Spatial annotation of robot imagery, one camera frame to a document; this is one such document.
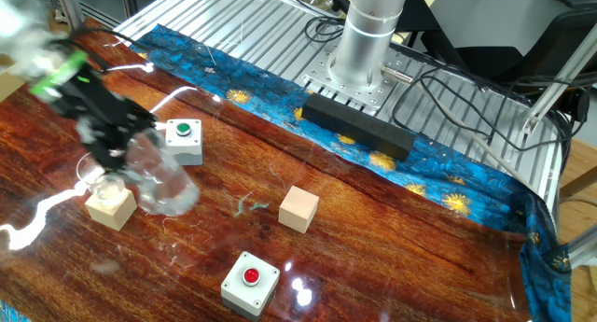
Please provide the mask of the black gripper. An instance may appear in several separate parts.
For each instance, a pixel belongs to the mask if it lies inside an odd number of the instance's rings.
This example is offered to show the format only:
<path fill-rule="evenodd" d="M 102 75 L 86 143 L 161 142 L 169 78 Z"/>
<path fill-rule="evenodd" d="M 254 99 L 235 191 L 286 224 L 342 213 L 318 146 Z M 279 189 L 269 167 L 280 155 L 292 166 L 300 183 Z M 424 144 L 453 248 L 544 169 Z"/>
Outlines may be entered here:
<path fill-rule="evenodd" d="M 50 106 L 60 116 L 76 121 L 80 140 L 97 163 L 106 171 L 122 170 L 129 139 L 154 128 L 158 118 L 107 89 L 88 63 L 58 79 Z"/>

